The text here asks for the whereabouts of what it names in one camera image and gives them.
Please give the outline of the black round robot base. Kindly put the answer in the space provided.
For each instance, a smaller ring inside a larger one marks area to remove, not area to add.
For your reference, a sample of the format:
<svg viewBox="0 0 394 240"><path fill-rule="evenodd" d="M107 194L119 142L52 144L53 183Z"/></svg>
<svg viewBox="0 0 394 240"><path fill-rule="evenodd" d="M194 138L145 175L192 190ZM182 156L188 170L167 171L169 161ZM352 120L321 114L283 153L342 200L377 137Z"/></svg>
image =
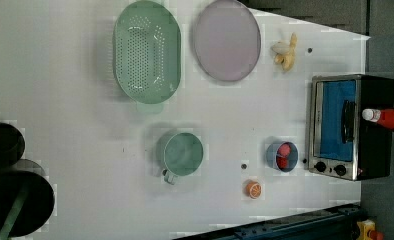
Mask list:
<svg viewBox="0 0 394 240"><path fill-rule="evenodd" d="M37 231L55 208L55 193L44 169L25 159L24 151L20 130L0 122L0 240Z"/></svg>

